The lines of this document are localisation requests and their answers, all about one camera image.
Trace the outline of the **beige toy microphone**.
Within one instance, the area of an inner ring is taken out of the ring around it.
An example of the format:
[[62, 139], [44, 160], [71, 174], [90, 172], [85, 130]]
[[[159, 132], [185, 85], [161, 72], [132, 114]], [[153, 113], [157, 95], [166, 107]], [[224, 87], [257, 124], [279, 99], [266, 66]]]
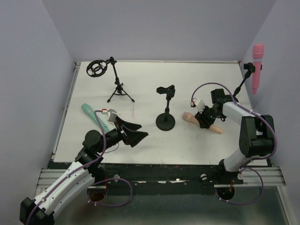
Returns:
[[[200, 126], [199, 121], [194, 117], [193, 114], [189, 113], [189, 112], [184, 112], [182, 115], [182, 118], [184, 121], [187, 121], [189, 123], [193, 123], [195, 125], [197, 125], [198, 127]], [[221, 129], [220, 127], [217, 127], [215, 125], [211, 125], [208, 130], [217, 133], [217, 134], [222, 134], [223, 133], [223, 129]]]

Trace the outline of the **black round-base mic stand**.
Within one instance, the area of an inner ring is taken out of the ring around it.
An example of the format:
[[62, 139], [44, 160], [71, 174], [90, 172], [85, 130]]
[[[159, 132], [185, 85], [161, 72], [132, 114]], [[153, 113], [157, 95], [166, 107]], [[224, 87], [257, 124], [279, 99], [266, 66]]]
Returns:
[[245, 81], [252, 77], [252, 73], [255, 72], [255, 67], [253, 66], [252, 62], [249, 63], [244, 63], [244, 69], [247, 70], [246, 73], [244, 74], [244, 78], [242, 80], [242, 82], [240, 83], [240, 85], [235, 89], [233, 96], [236, 97], [237, 94], [239, 94], [242, 85], [245, 83]]

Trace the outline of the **pink toy microphone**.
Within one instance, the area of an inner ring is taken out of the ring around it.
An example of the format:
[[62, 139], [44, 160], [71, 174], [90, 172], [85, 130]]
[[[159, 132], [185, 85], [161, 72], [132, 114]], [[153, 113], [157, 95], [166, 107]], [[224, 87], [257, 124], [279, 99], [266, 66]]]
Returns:
[[252, 73], [252, 94], [253, 95], [257, 94], [259, 88], [263, 55], [264, 55], [264, 44], [262, 43], [255, 44], [252, 50], [253, 66], [255, 67], [255, 72]]

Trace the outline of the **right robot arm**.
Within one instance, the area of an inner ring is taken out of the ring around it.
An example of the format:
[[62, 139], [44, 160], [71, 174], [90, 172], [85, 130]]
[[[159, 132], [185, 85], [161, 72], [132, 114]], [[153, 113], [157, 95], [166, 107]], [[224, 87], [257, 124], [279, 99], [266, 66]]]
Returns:
[[216, 119], [230, 118], [240, 126], [239, 147], [218, 164], [217, 173], [223, 177], [237, 173], [253, 160], [270, 156], [275, 150], [274, 121], [269, 115], [260, 115], [241, 106], [237, 98], [226, 95], [223, 89], [211, 91], [212, 107], [202, 99], [192, 98], [191, 106], [197, 108], [196, 120], [200, 128], [209, 129]]

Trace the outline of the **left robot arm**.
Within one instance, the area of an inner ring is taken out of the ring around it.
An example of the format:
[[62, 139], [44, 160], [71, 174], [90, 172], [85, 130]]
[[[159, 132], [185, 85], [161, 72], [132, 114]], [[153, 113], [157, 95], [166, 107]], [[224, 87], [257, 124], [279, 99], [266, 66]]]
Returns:
[[108, 148], [119, 142], [134, 147], [149, 135], [140, 131], [141, 125], [126, 122], [119, 117], [114, 119], [113, 125], [114, 129], [107, 133], [103, 128], [87, 132], [83, 148], [68, 169], [45, 191], [33, 199], [27, 197], [21, 202], [21, 223], [53, 225], [56, 217], [80, 192], [95, 181], [106, 183], [101, 161]]

